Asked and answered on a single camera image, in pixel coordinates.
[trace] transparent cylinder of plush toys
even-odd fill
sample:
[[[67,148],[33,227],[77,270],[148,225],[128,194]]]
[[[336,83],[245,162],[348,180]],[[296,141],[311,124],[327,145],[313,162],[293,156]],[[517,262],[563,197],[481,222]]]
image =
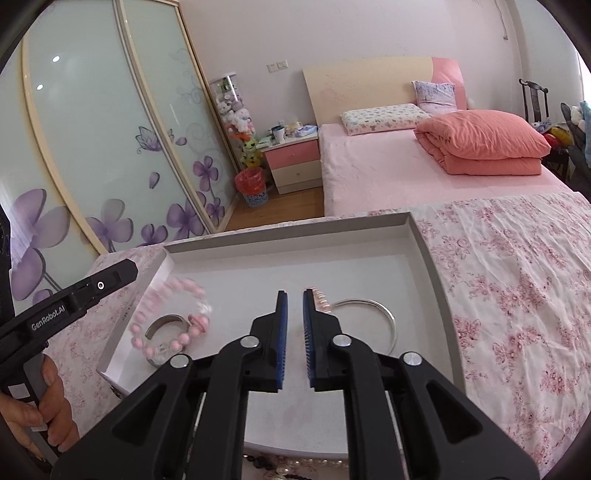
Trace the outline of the transparent cylinder of plush toys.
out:
[[[236,158],[246,167],[258,167],[261,154],[256,149],[255,127],[236,77],[234,72],[227,73],[210,82],[209,86]]]

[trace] light blue cloth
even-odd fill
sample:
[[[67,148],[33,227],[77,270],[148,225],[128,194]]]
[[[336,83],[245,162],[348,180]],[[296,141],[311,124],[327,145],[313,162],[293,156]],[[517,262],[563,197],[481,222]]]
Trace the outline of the light blue cloth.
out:
[[[585,135],[587,137],[587,145],[585,148],[585,159],[587,165],[591,168],[591,106],[587,102],[581,102],[581,110],[583,111],[583,118],[585,120]]]

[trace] floral tablecloth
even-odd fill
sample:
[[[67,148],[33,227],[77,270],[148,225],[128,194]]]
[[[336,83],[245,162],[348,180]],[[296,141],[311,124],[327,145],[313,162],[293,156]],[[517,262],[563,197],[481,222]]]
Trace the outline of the floral tablecloth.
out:
[[[585,332],[591,327],[591,206],[578,193],[553,193],[406,210],[446,289],[468,397],[532,456],[544,475],[590,411],[591,338]],[[93,271],[132,258],[141,275],[161,249],[105,255]],[[127,287],[104,299],[50,343],[48,354],[64,377],[81,433],[117,404],[95,366],[132,292]],[[245,478],[263,474],[247,473],[249,468]],[[320,477],[314,471],[301,475]],[[346,477],[341,469],[331,475]]]

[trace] wooden floor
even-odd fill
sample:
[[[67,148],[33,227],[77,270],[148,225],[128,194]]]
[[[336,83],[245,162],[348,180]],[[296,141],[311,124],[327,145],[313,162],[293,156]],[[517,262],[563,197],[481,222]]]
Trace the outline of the wooden floor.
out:
[[[269,193],[269,201],[260,207],[250,208],[244,199],[241,199],[226,231],[322,216],[324,216],[322,187],[283,195],[273,190]]]

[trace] frosted glass door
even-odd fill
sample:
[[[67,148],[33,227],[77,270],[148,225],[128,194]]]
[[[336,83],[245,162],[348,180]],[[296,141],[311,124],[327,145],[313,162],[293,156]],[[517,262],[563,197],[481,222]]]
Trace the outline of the frosted glass door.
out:
[[[203,234],[144,111],[112,3],[56,1],[28,41],[41,128],[59,174],[105,248]]]
[[[97,253],[81,240],[35,143],[20,48],[0,74],[0,119],[0,203],[11,223],[11,289],[18,314],[83,278]]]
[[[176,8],[152,0],[124,0],[123,5],[155,107],[218,227],[236,195],[236,172],[189,56]]]

